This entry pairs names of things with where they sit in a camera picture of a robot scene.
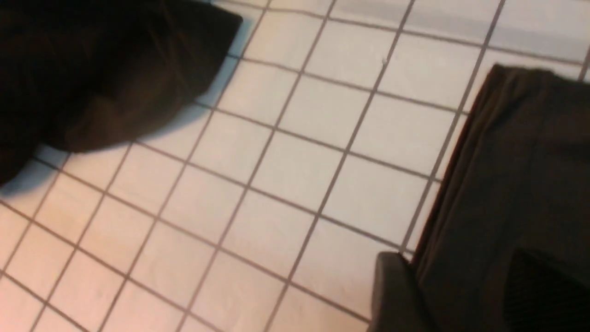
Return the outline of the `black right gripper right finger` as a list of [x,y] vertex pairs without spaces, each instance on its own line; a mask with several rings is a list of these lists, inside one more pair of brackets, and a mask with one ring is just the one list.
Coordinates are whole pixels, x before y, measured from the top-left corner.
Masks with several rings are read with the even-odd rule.
[[588,332],[589,273],[539,250],[514,253],[504,284],[510,332]]

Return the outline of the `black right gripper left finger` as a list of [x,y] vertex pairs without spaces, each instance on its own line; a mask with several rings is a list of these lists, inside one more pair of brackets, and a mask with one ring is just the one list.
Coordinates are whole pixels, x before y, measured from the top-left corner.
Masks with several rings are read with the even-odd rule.
[[409,262],[399,253],[376,258],[369,332],[437,332]]

